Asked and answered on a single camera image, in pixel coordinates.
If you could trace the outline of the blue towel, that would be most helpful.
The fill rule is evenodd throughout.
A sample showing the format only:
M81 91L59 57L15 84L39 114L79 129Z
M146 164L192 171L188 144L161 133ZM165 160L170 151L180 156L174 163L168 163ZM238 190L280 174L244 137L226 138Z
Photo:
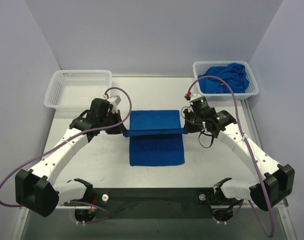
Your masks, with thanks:
M123 134L129 138L131 166L167 167L185 163L183 134L178 110L135 110L130 127Z

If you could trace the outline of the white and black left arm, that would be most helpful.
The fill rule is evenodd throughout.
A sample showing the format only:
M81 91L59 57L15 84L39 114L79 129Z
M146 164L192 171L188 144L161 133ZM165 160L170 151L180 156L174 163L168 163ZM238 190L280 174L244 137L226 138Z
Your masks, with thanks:
M49 216L57 205L69 201L93 199L93 185L75 178L64 184L56 179L72 158L91 142L101 131L109 135L126 132L118 105L120 96L108 99L95 98L90 109L75 118L64 136L55 146L55 151L43 157L29 170L21 169L15 175L16 202L29 210Z

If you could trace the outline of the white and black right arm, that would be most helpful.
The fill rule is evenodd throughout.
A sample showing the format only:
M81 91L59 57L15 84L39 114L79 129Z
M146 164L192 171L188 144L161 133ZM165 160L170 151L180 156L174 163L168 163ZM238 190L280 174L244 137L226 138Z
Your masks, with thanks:
M222 200L239 199L253 202L269 211L292 193L295 170L268 156L239 127L239 119L228 111L216 111L198 93L185 97L189 106L183 110L187 133L200 133L228 146L245 164L254 182L227 177L213 186L214 195Z

